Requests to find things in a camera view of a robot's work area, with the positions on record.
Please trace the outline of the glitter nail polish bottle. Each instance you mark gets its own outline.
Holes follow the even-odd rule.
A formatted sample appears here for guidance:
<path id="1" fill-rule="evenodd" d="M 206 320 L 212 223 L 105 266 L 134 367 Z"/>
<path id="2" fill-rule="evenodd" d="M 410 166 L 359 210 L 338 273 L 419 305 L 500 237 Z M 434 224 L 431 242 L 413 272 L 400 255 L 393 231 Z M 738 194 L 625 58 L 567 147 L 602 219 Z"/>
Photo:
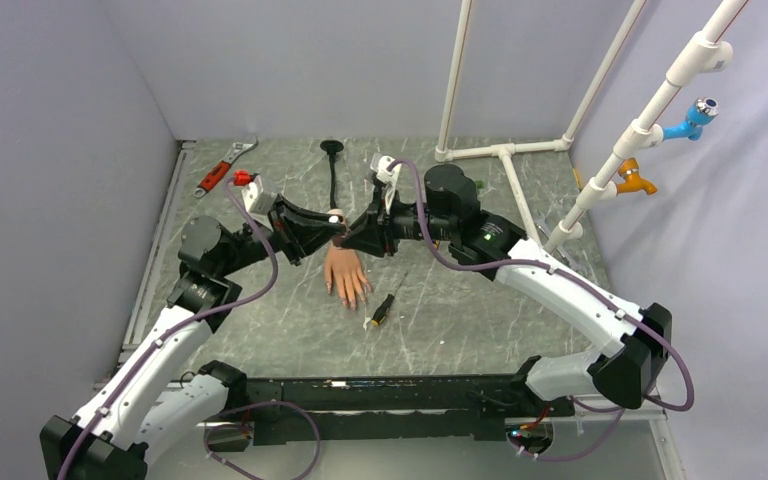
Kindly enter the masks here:
<path id="1" fill-rule="evenodd" d="M 329 216 L 329 223 L 340 226 L 340 231 L 332 238 L 331 243 L 336 248 L 341 248 L 343 240 L 348 232 L 349 224 L 344 212 L 341 209 L 335 208 L 327 212 Z"/>

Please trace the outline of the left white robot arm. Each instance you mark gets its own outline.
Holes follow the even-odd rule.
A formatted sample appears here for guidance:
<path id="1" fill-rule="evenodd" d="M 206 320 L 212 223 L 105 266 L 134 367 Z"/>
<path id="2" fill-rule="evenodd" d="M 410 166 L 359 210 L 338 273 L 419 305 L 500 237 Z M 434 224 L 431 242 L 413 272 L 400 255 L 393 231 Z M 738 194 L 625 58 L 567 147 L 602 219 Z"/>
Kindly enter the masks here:
<path id="1" fill-rule="evenodd" d="M 262 260 L 278 265 L 315 253 L 345 230 L 343 214 L 299 208 L 282 196 L 232 198 L 245 226 L 231 232 L 211 216 L 188 221 L 178 252 L 180 277 L 151 332 L 113 378 L 69 418 L 53 416 L 40 433 L 51 479 L 144 479 L 152 466 L 198 423 L 217 414 L 239 417 L 247 406 L 246 375 L 219 361 L 205 365 L 181 390 L 172 376 L 214 335 L 230 311 L 264 296 L 276 283 L 243 297 L 228 275 Z"/>

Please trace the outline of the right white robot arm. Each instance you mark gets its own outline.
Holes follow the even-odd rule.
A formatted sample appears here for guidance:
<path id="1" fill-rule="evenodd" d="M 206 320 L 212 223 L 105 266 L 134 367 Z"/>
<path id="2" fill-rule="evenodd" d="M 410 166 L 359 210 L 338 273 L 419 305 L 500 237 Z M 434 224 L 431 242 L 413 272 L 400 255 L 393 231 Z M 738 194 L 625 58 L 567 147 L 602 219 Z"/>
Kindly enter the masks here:
<path id="1" fill-rule="evenodd" d="M 670 357 L 671 314 L 642 308 L 579 275 L 552 257 L 508 219 L 482 208 L 478 188 L 455 165 L 437 165 L 414 178 L 413 204 L 399 199 L 402 163 L 382 157 L 373 166 L 373 198 L 342 244 L 376 257 L 392 256 L 402 240 L 441 241 L 452 269 L 475 272 L 536 300 L 591 343 L 563 357 L 530 357 L 511 379 L 517 411 L 534 415 L 561 397 L 599 394 L 638 409 Z"/>

